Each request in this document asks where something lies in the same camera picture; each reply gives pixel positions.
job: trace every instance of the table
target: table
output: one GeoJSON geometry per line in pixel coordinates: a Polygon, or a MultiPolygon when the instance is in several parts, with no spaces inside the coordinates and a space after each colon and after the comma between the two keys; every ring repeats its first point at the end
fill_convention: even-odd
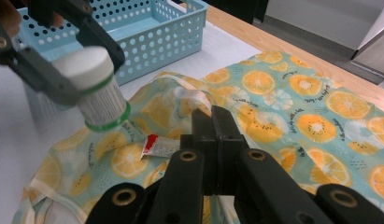
{"type": "MultiPolygon", "coordinates": [[[[384,90],[380,87],[214,7],[208,9],[207,20],[212,22],[214,26],[207,27],[209,32],[215,32],[214,35],[222,36],[222,30],[224,30],[235,36],[234,38],[227,35],[226,38],[228,39],[222,40],[238,43],[236,46],[228,47],[230,52],[234,51],[232,48],[243,52],[218,60],[215,58],[217,57],[215,52],[206,51],[203,47],[201,52],[187,57],[184,59],[185,61],[176,62],[161,70],[172,69],[180,72],[183,69],[186,72],[185,75],[199,78],[206,75],[209,70],[216,70],[229,63],[239,62],[253,53],[258,53],[259,50],[284,50],[311,64],[317,71],[331,77],[384,110],[384,90]],[[201,55],[212,57],[212,66],[207,67],[204,72],[198,70],[195,72],[196,74],[188,74],[187,71],[190,70],[184,69],[187,66],[182,62],[189,60],[200,63],[199,57],[201,55]]],[[[158,71],[121,86],[121,92],[128,99],[157,73],[158,71]]],[[[62,112],[52,112],[53,109],[48,106],[43,109],[41,114],[37,114],[33,109],[35,107],[33,104],[37,104],[37,102],[28,100],[29,96],[25,94],[21,81],[7,68],[0,67],[0,223],[11,221],[21,198],[22,186],[29,183],[50,146],[66,138],[83,125],[82,117],[75,108],[62,112]]],[[[65,215],[68,214],[66,212],[66,208],[54,204],[49,210],[50,218],[47,222],[76,223],[72,216],[65,215]]]]}

